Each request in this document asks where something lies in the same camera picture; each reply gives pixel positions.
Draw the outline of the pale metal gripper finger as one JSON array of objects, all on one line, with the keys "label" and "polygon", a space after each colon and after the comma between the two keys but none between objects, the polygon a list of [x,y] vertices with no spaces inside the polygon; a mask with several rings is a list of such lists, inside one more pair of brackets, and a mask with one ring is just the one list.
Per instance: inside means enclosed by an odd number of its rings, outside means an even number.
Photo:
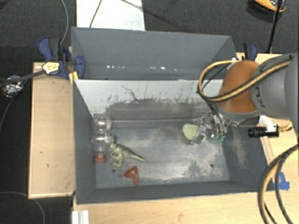
[{"label": "pale metal gripper finger", "polygon": [[200,131],[206,131],[211,128],[211,117],[208,115],[202,115],[198,119],[198,126]]},{"label": "pale metal gripper finger", "polygon": [[191,140],[193,145],[200,145],[202,142],[206,140],[206,129],[199,127],[197,131],[194,133],[194,136]]}]

